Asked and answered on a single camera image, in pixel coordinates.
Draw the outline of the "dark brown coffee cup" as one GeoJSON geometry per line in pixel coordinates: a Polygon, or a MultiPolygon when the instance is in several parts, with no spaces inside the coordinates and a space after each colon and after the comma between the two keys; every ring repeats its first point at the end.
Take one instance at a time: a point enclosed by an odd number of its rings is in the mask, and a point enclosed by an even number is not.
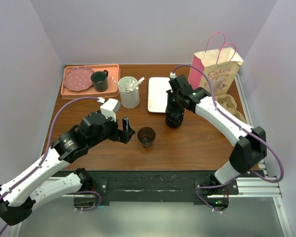
{"type": "Polygon", "coordinates": [[[156,138],[156,133],[151,127],[142,127],[137,133],[137,138],[144,148],[149,148],[156,138]]]}

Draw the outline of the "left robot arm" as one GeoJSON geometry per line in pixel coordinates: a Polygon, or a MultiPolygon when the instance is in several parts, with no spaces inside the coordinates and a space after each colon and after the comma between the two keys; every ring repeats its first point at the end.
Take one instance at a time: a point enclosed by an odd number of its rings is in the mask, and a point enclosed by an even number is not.
{"type": "Polygon", "coordinates": [[[34,164],[10,182],[0,185],[1,219],[13,226],[27,219],[40,206],[62,195],[90,192],[94,181],[84,168],[76,169],[51,184],[45,185],[44,182],[107,139],[127,144],[135,131],[130,127],[128,118],[123,118],[122,124],[123,129],[120,130],[117,120],[97,111],[61,134],[34,164]]]}

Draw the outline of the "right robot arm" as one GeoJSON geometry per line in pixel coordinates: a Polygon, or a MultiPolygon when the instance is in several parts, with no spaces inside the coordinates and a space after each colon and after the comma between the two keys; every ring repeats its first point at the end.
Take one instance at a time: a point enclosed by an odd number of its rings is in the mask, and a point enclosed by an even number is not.
{"type": "Polygon", "coordinates": [[[261,127],[253,128],[220,106],[203,88],[191,86],[167,90],[166,123],[176,128],[183,121],[184,112],[191,111],[204,118],[220,131],[231,143],[233,150],[229,160],[214,173],[210,189],[221,194],[227,183],[248,172],[267,155],[266,132],[261,127]]]}

